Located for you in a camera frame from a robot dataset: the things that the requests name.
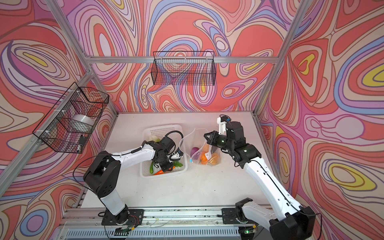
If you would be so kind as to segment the green toy lettuce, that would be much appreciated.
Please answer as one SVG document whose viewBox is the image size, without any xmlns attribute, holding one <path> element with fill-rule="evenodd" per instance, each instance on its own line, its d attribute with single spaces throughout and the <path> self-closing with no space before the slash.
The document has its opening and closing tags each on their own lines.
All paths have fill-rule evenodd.
<svg viewBox="0 0 384 240">
<path fill-rule="evenodd" d="M 161 138 L 159 138 L 158 136 L 156 135 L 151 135 L 149 137 L 149 141 L 154 141 L 155 143 L 159 143 L 161 141 Z"/>
</svg>

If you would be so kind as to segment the white plastic perforated basket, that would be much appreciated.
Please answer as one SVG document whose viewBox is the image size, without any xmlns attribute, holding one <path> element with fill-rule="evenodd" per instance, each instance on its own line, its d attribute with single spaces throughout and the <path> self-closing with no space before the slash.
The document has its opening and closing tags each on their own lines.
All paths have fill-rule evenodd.
<svg viewBox="0 0 384 240">
<path fill-rule="evenodd" d="M 155 137 L 157 137 L 157 140 L 160 140 L 171 131 L 180 131 L 183 133 L 183 129 L 180 125 L 171 124 L 147 128 L 143 131 L 142 136 L 143 140 L 145 141 L 155 140 Z M 142 162 L 140 163 L 140 176 L 144 179 L 155 179 L 183 174 L 188 169 L 188 161 L 186 155 L 183 155 L 183 157 L 178 162 L 179 163 L 173 162 L 176 163 L 176 166 L 171 172 L 162 174 L 157 174 L 162 169 L 160 166 L 155 166 L 152 161 Z"/>
</svg>

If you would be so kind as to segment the clear zip top bag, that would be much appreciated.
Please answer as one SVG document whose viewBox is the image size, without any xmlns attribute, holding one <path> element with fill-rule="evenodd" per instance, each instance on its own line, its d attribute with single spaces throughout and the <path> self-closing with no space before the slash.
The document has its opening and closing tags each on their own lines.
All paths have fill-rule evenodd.
<svg viewBox="0 0 384 240">
<path fill-rule="evenodd" d="M 186 155 L 188 163 L 201 164 L 202 152 L 211 152 L 211 154 L 219 154 L 219 149 L 207 144 L 204 134 L 208 133 L 207 129 L 194 129 L 191 133 L 184 136 L 180 141 L 180 150 Z M 191 156 L 191 149 L 198 147 L 199 150 Z"/>
</svg>

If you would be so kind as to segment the tan toy potato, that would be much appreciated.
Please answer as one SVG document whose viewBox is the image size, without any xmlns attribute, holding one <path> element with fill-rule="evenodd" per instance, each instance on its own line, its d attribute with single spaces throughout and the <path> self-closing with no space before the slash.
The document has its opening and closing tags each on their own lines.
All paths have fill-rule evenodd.
<svg viewBox="0 0 384 240">
<path fill-rule="evenodd" d="M 207 165 L 216 166 L 220 163 L 220 155 L 217 153 L 212 154 L 212 157 L 208 160 Z"/>
</svg>

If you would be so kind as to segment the orange toy pumpkin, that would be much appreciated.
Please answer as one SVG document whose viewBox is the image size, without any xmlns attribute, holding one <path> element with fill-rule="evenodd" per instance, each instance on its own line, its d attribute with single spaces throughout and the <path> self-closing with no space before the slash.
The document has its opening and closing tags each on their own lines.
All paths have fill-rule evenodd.
<svg viewBox="0 0 384 240">
<path fill-rule="evenodd" d="M 201 164 L 202 165 L 207 165 L 210 163 L 210 160 L 212 158 L 211 152 L 202 152 L 201 155 Z"/>
</svg>

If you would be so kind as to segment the orange toy carrot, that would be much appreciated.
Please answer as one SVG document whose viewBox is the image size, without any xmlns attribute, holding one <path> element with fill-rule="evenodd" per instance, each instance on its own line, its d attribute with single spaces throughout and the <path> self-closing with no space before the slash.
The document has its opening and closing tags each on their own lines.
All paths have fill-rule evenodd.
<svg viewBox="0 0 384 240">
<path fill-rule="evenodd" d="M 154 176 L 162 175 L 164 173 L 167 173 L 168 171 L 164 172 L 163 170 L 160 170 L 154 174 Z"/>
</svg>

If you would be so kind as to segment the purple toy onion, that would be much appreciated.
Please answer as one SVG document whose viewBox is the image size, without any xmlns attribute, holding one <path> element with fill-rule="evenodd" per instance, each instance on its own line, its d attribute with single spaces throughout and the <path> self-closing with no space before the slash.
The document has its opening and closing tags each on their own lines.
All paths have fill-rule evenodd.
<svg viewBox="0 0 384 240">
<path fill-rule="evenodd" d="M 199 150 L 198 147 L 193 147 L 193 148 L 191 149 L 191 156 L 193 156 L 198 150 Z"/>
</svg>

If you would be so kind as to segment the green toy pepper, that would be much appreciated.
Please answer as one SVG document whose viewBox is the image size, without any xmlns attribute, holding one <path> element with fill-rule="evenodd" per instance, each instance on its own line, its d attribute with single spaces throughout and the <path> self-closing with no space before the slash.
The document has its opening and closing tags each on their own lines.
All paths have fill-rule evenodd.
<svg viewBox="0 0 384 240">
<path fill-rule="evenodd" d="M 151 165 L 150 165 L 150 174 L 151 174 L 151 175 L 154 174 L 154 162 L 151 162 Z"/>
</svg>

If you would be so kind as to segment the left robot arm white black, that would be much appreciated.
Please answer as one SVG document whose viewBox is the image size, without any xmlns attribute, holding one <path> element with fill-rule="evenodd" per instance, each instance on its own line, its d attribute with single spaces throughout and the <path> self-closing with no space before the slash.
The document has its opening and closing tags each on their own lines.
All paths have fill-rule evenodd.
<svg viewBox="0 0 384 240">
<path fill-rule="evenodd" d="M 95 157 L 83 180 L 106 207 L 106 215 L 114 224 L 125 225 L 132 216 L 116 189 L 121 170 L 151 161 L 164 173 L 171 172 L 174 164 L 170 155 L 175 147 L 171 138 L 163 137 L 159 142 L 144 141 L 140 147 L 120 153 L 102 151 Z"/>
</svg>

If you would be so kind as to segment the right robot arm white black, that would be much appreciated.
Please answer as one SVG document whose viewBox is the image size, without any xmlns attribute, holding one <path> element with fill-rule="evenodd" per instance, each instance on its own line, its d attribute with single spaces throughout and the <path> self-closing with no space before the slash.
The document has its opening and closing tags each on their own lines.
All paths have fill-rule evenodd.
<svg viewBox="0 0 384 240">
<path fill-rule="evenodd" d="M 241 123 L 228 116 L 217 119 L 219 129 L 206 133 L 207 144 L 228 154 L 235 167 L 240 167 L 258 184 L 272 209 L 245 198 L 235 204 L 233 212 L 222 210 L 225 224 L 234 220 L 240 224 L 256 223 L 269 231 L 274 240 L 306 240 L 313 235 L 317 214 L 311 207 L 303 207 L 268 168 L 259 150 L 247 143 Z"/>
</svg>

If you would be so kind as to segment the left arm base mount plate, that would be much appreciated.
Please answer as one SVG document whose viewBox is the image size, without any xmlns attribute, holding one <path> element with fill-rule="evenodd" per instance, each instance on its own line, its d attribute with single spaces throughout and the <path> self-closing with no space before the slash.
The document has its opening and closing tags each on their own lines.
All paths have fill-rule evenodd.
<svg viewBox="0 0 384 240">
<path fill-rule="evenodd" d="M 103 216 L 103 226 L 131 226 L 137 227 L 142 224 L 144 209 L 123 210 L 114 216 L 109 210 L 106 210 Z"/>
</svg>

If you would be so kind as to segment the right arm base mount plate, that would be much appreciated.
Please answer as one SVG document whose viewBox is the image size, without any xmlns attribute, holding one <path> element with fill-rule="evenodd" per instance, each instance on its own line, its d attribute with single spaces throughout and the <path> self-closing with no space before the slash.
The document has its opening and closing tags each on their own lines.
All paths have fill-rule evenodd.
<svg viewBox="0 0 384 240">
<path fill-rule="evenodd" d="M 258 223 L 247 219 L 239 208 L 222 208 L 221 211 L 222 212 L 218 215 L 218 217 L 222 218 L 223 223 L 226 225 L 259 225 Z"/>
</svg>

